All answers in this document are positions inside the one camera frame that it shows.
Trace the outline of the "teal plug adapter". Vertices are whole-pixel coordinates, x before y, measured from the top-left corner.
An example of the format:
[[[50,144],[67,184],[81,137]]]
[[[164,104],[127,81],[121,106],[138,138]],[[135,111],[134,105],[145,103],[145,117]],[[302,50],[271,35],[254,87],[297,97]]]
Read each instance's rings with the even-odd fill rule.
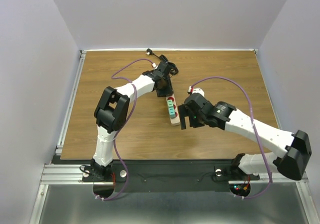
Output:
[[[175,112],[174,109],[170,108],[170,109],[168,110],[168,113],[169,113],[169,117],[170,117],[171,119],[174,119],[174,118],[176,117],[176,112]]]

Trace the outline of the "white power strip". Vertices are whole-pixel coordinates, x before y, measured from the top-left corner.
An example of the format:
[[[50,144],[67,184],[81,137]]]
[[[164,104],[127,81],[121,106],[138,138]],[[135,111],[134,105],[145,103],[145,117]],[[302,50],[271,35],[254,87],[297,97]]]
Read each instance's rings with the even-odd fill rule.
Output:
[[[180,117],[178,113],[178,107],[176,103],[175,95],[166,97],[167,110],[169,114],[170,123],[172,126],[180,125]]]

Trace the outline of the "green plug adapter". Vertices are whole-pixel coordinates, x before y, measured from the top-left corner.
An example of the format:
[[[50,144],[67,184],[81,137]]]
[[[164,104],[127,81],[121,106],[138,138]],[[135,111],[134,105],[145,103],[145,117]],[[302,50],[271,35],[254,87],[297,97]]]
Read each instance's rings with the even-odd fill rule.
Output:
[[[167,107],[168,107],[169,110],[174,110],[175,109],[174,108],[174,103],[173,103],[173,101],[171,99],[167,100]]]

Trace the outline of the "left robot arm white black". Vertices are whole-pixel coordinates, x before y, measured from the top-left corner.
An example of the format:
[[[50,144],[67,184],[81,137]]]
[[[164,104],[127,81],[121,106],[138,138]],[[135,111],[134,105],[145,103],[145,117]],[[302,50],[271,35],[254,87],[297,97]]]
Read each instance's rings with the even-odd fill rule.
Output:
[[[143,72],[131,81],[119,76],[128,83],[120,87],[108,86],[102,92],[94,111],[97,125],[97,143],[95,153],[90,161],[92,174],[100,181],[106,181],[112,176],[114,141],[117,133],[125,126],[131,116],[129,106],[136,105],[144,94],[156,91],[158,97],[169,97],[173,92],[171,76],[176,74],[176,68],[168,61],[152,64],[152,70]]]

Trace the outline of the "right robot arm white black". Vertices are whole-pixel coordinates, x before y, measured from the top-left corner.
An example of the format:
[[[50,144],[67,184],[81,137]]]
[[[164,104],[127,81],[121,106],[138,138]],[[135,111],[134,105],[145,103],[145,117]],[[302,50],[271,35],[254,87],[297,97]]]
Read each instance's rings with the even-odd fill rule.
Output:
[[[178,106],[181,129],[185,118],[192,128],[209,126],[238,134],[258,144],[260,154],[238,154],[230,166],[231,176],[242,179],[246,175],[280,173],[300,181],[312,155],[309,136],[302,130],[295,133],[272,127],[251,118],[235,106],[219,101],[212,104],[201,93],[192,93]]]

